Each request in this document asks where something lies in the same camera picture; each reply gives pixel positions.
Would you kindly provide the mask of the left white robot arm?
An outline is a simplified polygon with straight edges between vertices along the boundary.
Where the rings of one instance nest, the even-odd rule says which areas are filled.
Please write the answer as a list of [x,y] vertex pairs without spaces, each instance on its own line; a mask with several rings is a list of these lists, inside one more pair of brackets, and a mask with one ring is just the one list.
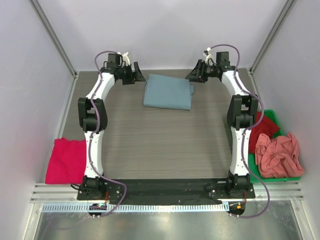
[[85,136],[86,165],[78,200],[101,200],[107,194],[102,165],[102,141],[108,125],[105,99],[117,80],[123,85],[144,82],[139,64],[131,62],[129,53],[103,51],[94,58],[98,70],[92,90],[77,101],[79,125]]

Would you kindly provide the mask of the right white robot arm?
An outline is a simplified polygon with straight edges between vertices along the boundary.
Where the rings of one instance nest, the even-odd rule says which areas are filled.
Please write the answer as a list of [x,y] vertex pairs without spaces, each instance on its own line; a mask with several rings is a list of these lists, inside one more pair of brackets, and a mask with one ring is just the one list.
[[220,51],[213,57],[204,51],[205,59],[198,60],[195,68],[186,76],[194,83],[205,83],[218,78],[227,88],[231,100],[227,111],[227,124],[232,135],[232,159],[226,178],[214,179],[205,185],[211,199],[254,198],[249,171],[249,141],[251,127],[256,123],[258,100],[241,81],[236,66],[230,64],[229,52]]

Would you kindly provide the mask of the blue-grey t shirt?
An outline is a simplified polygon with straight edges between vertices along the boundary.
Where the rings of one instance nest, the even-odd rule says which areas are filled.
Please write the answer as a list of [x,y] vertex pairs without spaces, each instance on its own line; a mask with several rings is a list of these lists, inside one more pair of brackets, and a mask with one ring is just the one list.
[[143,106],[189,111],[194,86],[187,79],[150,74],[146,81]]

